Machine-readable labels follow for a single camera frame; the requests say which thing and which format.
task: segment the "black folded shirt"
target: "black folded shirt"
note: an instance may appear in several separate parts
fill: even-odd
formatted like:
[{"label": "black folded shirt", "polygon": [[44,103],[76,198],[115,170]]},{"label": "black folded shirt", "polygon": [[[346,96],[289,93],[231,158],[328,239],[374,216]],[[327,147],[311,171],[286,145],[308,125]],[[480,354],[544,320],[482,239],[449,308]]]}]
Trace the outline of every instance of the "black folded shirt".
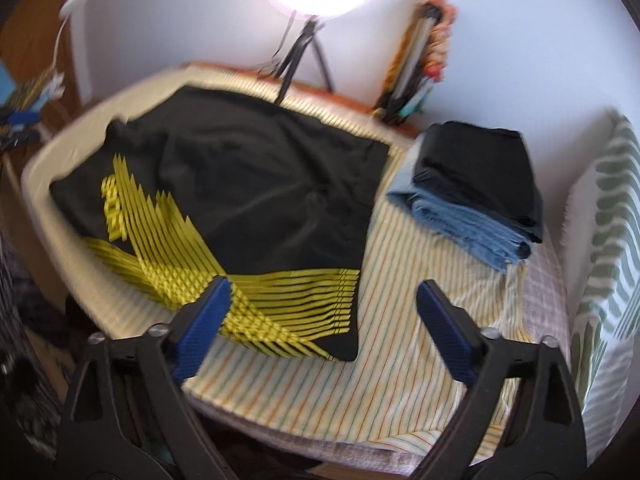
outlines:
[{"label": "black folded shirt", "polygon": [[422,144],[414,184],[542,242],[542,198],[519,132],[434,124]]}]

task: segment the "bedding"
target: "bedding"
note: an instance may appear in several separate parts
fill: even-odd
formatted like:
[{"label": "bedding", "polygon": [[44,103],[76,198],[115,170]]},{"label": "bedding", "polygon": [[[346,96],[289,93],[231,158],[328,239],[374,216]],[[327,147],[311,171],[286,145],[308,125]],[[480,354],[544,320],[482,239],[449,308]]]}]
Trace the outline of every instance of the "bedding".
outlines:
[{"label": "bedding", "polygon": [[[277,86],[269,82],[230,71],[189,68],[165,72],[76,121],[41,150],[24,174],[26,202],[60,274],[88,315],[114,337],[138,335],[155,322],[166,322],[171,313],[123,282],[90,252],[55,206],[49,184],[96,151],[114,116],[124,121],[138,116],[185,84],[267,100],[277,94]],[[523,313],[526,266],[509,266],[501,274],[445,237],[418,226],[385,199],[411,139],[367,114],[301,91],[292,90],[284,105],[390,146],[367,234],[358,295],[360,357],[350,363],[309,357],[280,359],[219,338],[200,374],[185,384],[185,392],[194,405],[213,417],[220,413],[288,438],[322,442],[329,448],[349,446],[350,452],[372,450],[368,456],[377,451],[387,457],[398,452],[424,455],[445,427],[464,388],[446,373],[420,324],[415,311],[417,284],[433,278],[452,303],[466,308],[478,324],[495,326],[509,338],[531,340]],[[545,305],[537,310],[546,308],[562,312],[563,307]],[[561,334],[560,339],[566,347]],[[494,451],[514,393],[515,384],[509,381],[478,458]],[[340,460],[338,455],[332,462]],[[388,459],[388,467],[393,460]]]},{"label": "bedding", "polygon": [[589,460],[609,443],[640,326],[640,146],[619,120],[570,192],[562,240],[571,358]]},{"label": "bedding", "polygon": [[[562,353],[569,362],[568,318],[562,269],[546,228],[543,239],[542,244],[533,246],[531,256],[527,260],[524,326],[533,341],[540,341],[545,335],[552,335],[558,339]],[[408,447],[392,450],[382,449],[371,443],[345,444],[302,438],[270,430],[199,399],[192,398],[191,403],[200,412],[271,447],[323,462],[409,476],[426,453]]]}]

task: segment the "light stand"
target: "light stand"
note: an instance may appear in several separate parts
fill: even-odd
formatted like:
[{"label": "light stand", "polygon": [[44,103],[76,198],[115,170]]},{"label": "light stand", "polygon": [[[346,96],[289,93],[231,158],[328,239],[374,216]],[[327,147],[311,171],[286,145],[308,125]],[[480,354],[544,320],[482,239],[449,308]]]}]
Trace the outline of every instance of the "light stand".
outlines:
[{"label": "light stand", "polygon": [[320,72],[322,72],[324,85],[330,93],[334,93],[334,83],[329,73],[329,67],[326,63],[326,59],[324,58],[324,53],[322,52],[322,48],[320,46],[318,38],[316,37],[316,32],[320,28],[321,25],[318,22],[317,16],[312,16],[311,18],[306,20],[305,26],[303,27],[300,36],[297,38],[296,42],[291,47],[291,50],[289,50],[289,52],[285,56],[285,59],[279,65],[277,70],[273,73],[273,76],[276,79],[279,79],[284,74],[284,79],[282,80],[282,85],[280,86],[280,92],[278,93],[278,97],[275,101],[277,105],[282,104],[282,101],[287,94],[287,90],[289,90],[289,86],[291,85],[293,75],[296,73],[298,65],[300,64],[300,60],[302,60],[302,55],[305,53],[305,50],[309,46],[309,43],[312,44],[313,50],[316,53],[316,57],[318,58],[318,65],[320,66]]}]

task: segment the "green striped fabric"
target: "green striped fabric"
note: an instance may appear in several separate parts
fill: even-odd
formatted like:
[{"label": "green striped fabric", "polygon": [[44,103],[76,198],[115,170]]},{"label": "green striped fabric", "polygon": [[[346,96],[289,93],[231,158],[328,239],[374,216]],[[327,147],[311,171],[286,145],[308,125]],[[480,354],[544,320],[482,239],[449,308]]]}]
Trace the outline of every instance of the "green striped fabric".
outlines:
[{"label": "green striped fabric", "polygon": [[590,460],[612,439],[640,319],[640,148],[621,121],[594,161],[591,270],[572,327],[572,371]]}]

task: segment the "bed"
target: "bed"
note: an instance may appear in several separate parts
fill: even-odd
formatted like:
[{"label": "bed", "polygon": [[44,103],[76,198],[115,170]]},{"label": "bed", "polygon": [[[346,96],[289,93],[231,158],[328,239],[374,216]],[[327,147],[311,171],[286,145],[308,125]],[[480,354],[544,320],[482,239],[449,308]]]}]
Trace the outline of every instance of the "bed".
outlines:
[{"label": "bed", "polygon": [[[277,85],[215,66],[169,70],[104,101],[47,144],[23,173],[34,226],[70,293],[114,338],[139,335],[172,313],[112,273],[56,208],[49,184],[94,152],[115,116],[140,115],[183,85],[226,89],[267,100]],[[367,470],[409,474],[436,441],[464,389],[446,374],[414,307],[417,284],[435,278],[454,304],[505,336],[553,335],[568,357],[568,316],[558,259],[548,232],[526,265],[500,275],[446,238],[418,227],[384,195],[411,145],[365,108],[292,88],[284,106],[390,145],[367,235],[358,308],[360,355],[353,363],[277,358],[218,338],[199,375],[184,387],[203,414],[281,450]],[[455,262],[455,265],[434,265]],[[513,403],[513,382],[476,458],[490,456]]]}]

